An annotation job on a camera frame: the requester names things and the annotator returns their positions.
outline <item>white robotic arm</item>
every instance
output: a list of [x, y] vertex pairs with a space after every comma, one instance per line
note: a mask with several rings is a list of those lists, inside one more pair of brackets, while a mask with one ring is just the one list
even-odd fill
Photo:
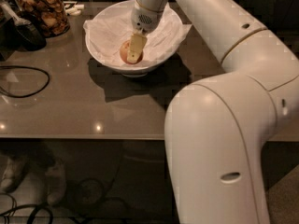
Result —
[[[134, 27], [155, 29], [166, 1], [136, 0]], [[180, 223], [269, 224], [261, 151], [299, 111], [298, 59], [232, 0], [176, 1], [227, 72], [187, 86], [167, 110]]]

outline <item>glass jar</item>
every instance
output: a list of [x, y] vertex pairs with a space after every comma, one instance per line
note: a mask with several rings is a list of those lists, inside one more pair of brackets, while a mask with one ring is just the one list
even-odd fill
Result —
[[46, 38], [61, 35], [69, 28], [63, 0], [16, 0], [24, 18]]

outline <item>black cable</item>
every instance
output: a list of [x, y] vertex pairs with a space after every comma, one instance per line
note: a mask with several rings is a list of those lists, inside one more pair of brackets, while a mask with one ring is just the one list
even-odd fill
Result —
[[39, 69], [39, 68], [36, 68], [36, 67], [23, 66], [23, 65], [5, 65], [5, 66], [0, 66], [0, 70], [12, 70], [12, 69], [27, 69], [27, 70], [35, 70], [35, 71], [41, 72], [44, 75], [46, 75], [47, 81], [44, 84], [44, 86], [42, 86], [39, 90], [31, 92], [31, 93], [28, 93], [28, 94], [24, 94], [24, 95], [16, 95], [16, 94], [10, 93], [9, 91], [6, 91], [3, 87], [0, 86], [0, 93], [3, 94], [3, 95], [5, 95], [5, 96], [11, 97], [11, 98], [26, 98], [26, 97], [30, 97], [32, 95], [35, 95], [35, 94], [43, 91], [49, 85], [49, 83], [50, 83], [50, 74], [47, 71], [45, 71], [45, 70], [42, 70], [42, 69]]

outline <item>countertop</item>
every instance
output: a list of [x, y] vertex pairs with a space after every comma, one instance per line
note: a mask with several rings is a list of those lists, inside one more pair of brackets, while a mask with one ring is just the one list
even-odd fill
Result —
[[[165, 112], [174, 95], [198, 79], [223, 73], [193, 28], [178, 52], [145, 77], [128, 78], [104, 67], [87, 51], [83, 23], [110, 5], [85, 3], [81, 15], [68, 17], [70, 30], [48, 38], [45, 48], [18, 50], [0, 62], [50, 73], [49, 86], [34, 96], [1, 96], [0, 137], [164, 140]], [[176, 4], [171, 7], [188, 22]], [[31, 80], [28, 89], [45, 81], [38, 73], [18, 76]], [[0, 71], [1, 79], [14, 82], [8, 71]], [[299, 140], [296, 123], [273, 140]]]

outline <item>white bowl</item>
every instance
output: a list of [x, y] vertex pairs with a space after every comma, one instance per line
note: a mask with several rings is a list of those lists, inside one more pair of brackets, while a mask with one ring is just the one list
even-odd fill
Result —
[[136, 64], [125, 63], [119, 50], [133, 31], [131, 12], [134, 2], [129, 0], [110, 6], [84, 23], [86, 46], [94, 59], [128, 77], [140, 77], [157, 68], [177, 51], [189, 31], [167, 5], [159, 26], [148, 35], [143, 60]]

